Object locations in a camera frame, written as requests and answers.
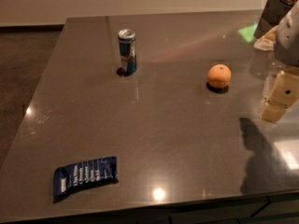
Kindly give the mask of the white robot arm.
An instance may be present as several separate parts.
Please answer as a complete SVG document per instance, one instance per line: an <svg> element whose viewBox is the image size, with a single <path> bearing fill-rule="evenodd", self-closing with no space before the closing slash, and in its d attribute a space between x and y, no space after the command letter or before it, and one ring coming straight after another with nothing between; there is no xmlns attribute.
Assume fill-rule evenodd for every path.
<svg viewBox="0 0 299 224"><path fill-rule="evenodd" d="M278 122L299 100L299 1L279 22L274 55L282 67L266 78L260 112L269 122Z"/></svg>

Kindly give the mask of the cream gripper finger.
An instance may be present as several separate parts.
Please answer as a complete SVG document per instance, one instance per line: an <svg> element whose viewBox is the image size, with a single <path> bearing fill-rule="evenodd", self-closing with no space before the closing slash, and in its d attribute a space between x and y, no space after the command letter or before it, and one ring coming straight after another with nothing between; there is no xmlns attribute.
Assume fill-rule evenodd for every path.
<svg viewBox="0 0 299 224"><path fill-rule="evenodd" d="M263 87L259 117L276 123L299 100L299 68L282 69L270 74Z"/></svg>

